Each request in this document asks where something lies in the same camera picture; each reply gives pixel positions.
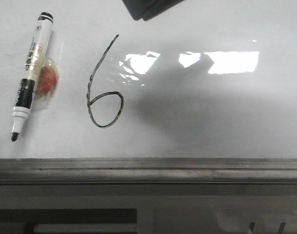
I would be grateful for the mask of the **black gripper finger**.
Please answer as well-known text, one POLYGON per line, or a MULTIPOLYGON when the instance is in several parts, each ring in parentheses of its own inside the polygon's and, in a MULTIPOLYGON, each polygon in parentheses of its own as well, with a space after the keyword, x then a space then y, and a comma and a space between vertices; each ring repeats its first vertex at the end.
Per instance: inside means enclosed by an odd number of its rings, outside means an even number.
POLYGON ((142 19, 151 6, 150 0, 122 0, 122 2, 134 20, 142 19))
POLYGON ((163 13, 171 7, 183 2, 183 0, 156 0, 148 9, 142 14, 142 19, 148 21, 153 17, 163 13))

